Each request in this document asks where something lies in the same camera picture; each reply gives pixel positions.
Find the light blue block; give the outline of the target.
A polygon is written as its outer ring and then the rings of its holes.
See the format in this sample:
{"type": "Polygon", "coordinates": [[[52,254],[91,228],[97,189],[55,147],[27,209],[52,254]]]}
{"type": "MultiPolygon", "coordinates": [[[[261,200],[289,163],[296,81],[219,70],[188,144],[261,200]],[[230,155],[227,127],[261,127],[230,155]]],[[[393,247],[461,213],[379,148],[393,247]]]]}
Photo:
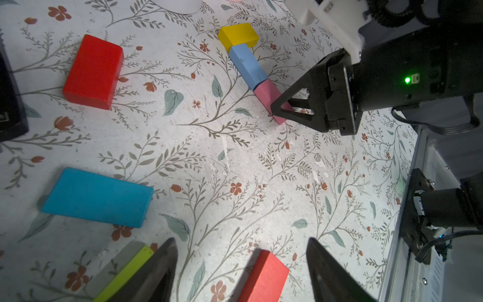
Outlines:
{"type": "Polygon", "coordinates": [[[262,66],[246,44],[232,46],[228,53],[242,78],[253,91],[268,79],[262,66]]]}

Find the red block near stapler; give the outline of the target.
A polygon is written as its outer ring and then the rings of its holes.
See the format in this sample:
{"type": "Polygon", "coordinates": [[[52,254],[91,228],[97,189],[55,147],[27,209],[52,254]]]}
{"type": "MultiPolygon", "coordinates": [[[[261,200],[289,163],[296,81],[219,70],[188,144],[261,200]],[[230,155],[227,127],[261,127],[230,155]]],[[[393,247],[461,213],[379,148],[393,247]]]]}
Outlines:
{"type": "Polygon", "coordinates": [[[111,109],[124,59],[123,49],[84,35],[62,93],[74,104],[111,109]]]}

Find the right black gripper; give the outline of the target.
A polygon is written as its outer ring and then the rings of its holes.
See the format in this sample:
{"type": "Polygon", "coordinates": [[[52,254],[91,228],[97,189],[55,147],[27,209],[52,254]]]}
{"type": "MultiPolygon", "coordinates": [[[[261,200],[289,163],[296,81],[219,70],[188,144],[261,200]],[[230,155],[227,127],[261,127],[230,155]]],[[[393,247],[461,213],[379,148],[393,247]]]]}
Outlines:
{"type": "Polygon", "coordinates": [[[270,106],[275,117],[321,133],[357,133],[362,114],[391,109],[397,115],[421,103],[462,97],[469,121],[452,127],[424,126],[442,135],[468,132],[480,125],[475,95],[482,92],[482,24],[429,26],[366,49],[352,64],[346,50],[320,60],[270,106]]]}

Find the pink block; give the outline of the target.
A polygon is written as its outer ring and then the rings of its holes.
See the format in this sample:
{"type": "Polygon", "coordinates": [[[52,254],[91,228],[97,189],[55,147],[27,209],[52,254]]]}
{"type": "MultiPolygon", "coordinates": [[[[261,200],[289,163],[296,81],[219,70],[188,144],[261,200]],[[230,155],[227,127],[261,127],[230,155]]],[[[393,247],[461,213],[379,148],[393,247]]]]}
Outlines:
{"type": "Polygon", "coordinates": [[[273,104],[273,102],[275,102],[275,100],[278,99],[282,93],[270,79],[266,79],[264,82],[260,83],[256,87],[254,93],[259,101],[264,105],[265,109],[272,115],[279,125],[282,125],[286,122],[286,119],[277,117],[272,113],[271,104],[273,104]]]}

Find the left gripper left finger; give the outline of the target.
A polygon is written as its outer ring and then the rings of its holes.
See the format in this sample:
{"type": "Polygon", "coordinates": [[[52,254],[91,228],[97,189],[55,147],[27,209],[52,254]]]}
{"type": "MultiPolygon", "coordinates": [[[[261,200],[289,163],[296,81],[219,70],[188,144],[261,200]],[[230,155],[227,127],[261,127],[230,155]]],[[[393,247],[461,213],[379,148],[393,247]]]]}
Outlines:
{"type": "Polygon", "coordinates": [[[177,259],[176,240],[172,237],[158,248],[109,301],[169,301],[177,259]]]}

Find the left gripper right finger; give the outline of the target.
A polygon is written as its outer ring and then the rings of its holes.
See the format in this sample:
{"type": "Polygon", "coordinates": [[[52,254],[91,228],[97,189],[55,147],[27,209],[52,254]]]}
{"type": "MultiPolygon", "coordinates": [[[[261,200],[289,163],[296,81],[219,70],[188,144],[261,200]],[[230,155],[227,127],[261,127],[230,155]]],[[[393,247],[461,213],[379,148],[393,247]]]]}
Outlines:
{"type": "Polygon", "coordinates": [[[306,258],[315,301],[375,302],[313,237],[308,240],[306,258]]]}

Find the teal block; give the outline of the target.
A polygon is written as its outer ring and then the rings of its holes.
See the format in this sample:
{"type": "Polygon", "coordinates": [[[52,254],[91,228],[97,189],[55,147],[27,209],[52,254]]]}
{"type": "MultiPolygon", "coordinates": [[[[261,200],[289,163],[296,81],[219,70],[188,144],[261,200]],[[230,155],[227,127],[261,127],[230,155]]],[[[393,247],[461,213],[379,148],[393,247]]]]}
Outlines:
{"type": "Polygon", "coordinates": [[[42,212],[140,228],[154,189],[99,174],[65,168],[42,212]]]}

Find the yellow block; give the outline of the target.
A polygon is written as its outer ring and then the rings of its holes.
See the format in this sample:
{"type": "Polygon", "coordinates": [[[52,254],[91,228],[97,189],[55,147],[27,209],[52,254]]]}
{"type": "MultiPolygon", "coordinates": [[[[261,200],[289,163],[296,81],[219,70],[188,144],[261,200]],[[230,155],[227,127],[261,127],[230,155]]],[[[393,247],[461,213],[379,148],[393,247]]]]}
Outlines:
{"type": "Polygon", "coordinates": [[[218,39],[229,52],[236,45],[246,44],[248,47],[254,47],[259,41],[259,36],[251,24],[243,23],[222,27],[218,32],[218,39]]]}

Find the lime green block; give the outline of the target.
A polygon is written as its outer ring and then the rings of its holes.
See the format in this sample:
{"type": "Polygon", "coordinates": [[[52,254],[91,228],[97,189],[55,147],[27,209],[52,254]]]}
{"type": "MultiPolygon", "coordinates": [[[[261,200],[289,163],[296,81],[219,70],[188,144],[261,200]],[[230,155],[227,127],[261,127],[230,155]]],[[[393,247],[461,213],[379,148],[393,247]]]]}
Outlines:
{"type": "Polygon", "coordinates": [[[153,249],[141,242],[129,243],[89,282],[87,293],[93,301],[108,301],[154,254],[153,249]]]}

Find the red block lower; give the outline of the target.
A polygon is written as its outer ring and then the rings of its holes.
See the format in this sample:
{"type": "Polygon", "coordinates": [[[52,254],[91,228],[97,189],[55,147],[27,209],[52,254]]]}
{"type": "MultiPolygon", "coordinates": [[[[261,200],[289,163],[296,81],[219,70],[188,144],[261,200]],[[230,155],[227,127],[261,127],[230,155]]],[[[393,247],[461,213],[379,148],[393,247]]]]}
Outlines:
{"type": "Polygon", "coordinates": [[[273,253],[261,250],[238,301],[278,302],[288,275],[289,269],[273,253]]]}

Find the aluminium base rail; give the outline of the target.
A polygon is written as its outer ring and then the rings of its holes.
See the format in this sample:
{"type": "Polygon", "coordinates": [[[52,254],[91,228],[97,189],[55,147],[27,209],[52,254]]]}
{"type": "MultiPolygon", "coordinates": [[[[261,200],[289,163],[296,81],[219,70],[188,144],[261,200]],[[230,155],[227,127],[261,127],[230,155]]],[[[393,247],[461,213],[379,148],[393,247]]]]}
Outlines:
{"type": "MultiPolygon", "coordinates": [[[[411,169],[420,169],[436,190],[459,187],[460,179],[482,171],[482,129],[454,136],[417,132],[411,169]]],[[[482,235],[452,240],[447,260],[415,261],[397,218],[380,301],[482,301],[482,235]]]]}

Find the black stapler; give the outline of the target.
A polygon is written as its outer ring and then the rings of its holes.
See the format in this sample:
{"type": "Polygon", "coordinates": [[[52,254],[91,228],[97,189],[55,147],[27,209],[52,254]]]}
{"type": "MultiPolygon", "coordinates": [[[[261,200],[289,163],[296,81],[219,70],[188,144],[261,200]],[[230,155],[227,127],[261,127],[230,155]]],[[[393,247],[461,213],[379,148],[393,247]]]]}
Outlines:
{"type": "Polygon", "coordinates": [[[20,137],[29,131],[25,106],[22,102],[5,45],[1,40],[1,142],[20,137]]]}

